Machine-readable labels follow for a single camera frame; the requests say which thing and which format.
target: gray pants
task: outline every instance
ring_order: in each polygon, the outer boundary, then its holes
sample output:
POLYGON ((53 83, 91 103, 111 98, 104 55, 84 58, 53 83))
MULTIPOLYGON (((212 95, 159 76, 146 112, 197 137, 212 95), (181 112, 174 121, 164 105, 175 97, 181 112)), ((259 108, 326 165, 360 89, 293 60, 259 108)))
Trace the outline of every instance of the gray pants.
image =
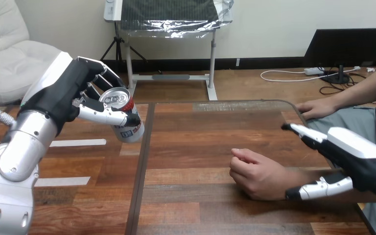
MULTIPOLYGON (((375 109, 352 107, 321 118, 308 121, 310 128, 327 133, 330 127, 347 128, 369 141, 376 143, 376 114, 375 109)), ((364 210, 371 226, 376 231, 376 203, 367 203, 364 210)))

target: black baseboard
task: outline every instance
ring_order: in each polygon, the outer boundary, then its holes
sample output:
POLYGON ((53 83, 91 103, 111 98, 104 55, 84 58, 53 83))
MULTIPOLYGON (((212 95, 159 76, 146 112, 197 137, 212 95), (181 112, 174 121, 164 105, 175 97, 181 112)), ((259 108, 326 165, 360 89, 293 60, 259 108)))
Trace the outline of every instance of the black baseboard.
MULTIPOLYGON (((239 66, 237 59, 216 59, 215 70, 259 70, 259 69, 288 69, 303 67, 303 57, 271 57, 271 58, 241 58, 239 66)), ((119 62, 118 68, 115 60, 104 60, 107 66, 116 72, 127 72, 126 61, 119 62)), ((209 59, 184 59, 184 60, 132 60, 133 72, 152 71, 207 71, 210 70, 209 59)))

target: white tape strip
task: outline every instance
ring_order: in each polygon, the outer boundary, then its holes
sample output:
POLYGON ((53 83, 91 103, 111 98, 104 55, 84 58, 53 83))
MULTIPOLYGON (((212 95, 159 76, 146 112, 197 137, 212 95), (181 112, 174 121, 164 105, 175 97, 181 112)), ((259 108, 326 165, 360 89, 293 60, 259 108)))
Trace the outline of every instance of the white tape strip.
POLYGON ((91 146, 91 145, 106 145, 106 140, 94 139, 94 140, 74 140, 74 141, 53 141, 50 147, 91 146))
POLYGON ((86 185, 89 177, 70 177, 70 178, 42 178, 38 179, 35 187, 54 187, 54 186, 77 186, 86 185))

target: tripod stand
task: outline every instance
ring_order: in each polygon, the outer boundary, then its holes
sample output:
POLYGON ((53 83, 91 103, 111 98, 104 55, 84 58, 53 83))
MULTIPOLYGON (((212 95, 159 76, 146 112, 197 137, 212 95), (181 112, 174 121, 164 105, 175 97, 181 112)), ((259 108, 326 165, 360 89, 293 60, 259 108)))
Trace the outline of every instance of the tripod stand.
MULTIPOLYGON (((120 69, 120 65, 123 63, 123 59, 122 59, 122 51, 121 51, 121 48, 120 48, 120 43, 126 43, 122 37, 119 36, 119 33, 118 33, 118 28, 117 28, 117 25, 116 25, 116 22, 115 22, 115 32, 116 32, 116 36, 113 38, 113 41, 112 43, 110 44, 109 48, 107 48, 106 52, 104 52, 103 56, 101 57, 100 61, 102 61, 104 59, 104 57, 106 57, 107 53, 110 51, 110 49, 113 47, 114 44, 116 44, 116 63, 115 63, 115 69, 116 69, 116 72, 119 72, 119 69, 120 69)), ((148 63, 148 60, 143 56, 141 55, 137 50, 135 50, 132 46, 129 46, 130 49, 136 54, 138 55, 145 64, 148 63)))

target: human arm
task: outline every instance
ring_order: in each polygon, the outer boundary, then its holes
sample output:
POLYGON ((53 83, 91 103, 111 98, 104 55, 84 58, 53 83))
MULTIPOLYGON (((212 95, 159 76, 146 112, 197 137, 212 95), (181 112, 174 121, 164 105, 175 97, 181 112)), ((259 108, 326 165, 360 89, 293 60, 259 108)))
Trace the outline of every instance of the human arm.
MULTIPOLYGON (((284 200, 287 189, 305 185, 319 180, 321 176, 339 171, 339 169, 289 169, 248 149, 233 149, 232 153, 234 157, 230 162, 230 175, 237 185, 254 200, 284 200)), ((376 202, 376 195, 354 189, 319 200, 347 203, 376 202)))
POLYGON ((323 118, 337 110, 376 101, 376 72, 365 80, 333 96, 296 105, 305 119, 323 118))

